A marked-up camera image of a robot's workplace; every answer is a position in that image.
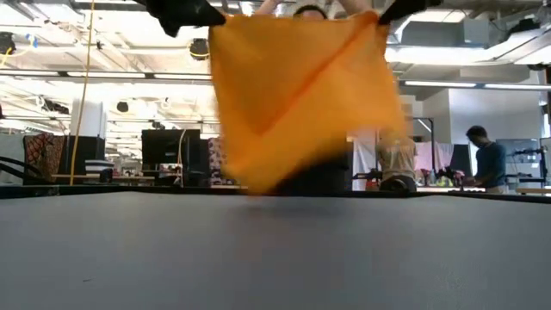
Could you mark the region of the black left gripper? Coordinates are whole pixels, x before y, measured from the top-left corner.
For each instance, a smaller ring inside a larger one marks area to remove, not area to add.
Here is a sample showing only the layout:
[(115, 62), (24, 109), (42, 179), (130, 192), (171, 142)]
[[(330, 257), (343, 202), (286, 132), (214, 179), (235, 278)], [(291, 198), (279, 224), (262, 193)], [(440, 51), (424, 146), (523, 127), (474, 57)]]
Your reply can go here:
[(184, 26), (221, 26), (226, 17), (208, 0), (192, 0), (189, 14), (186, 5), (177, 0), (134, 0), (156, 18), (163, 31), (170, 37), (177, 37)]

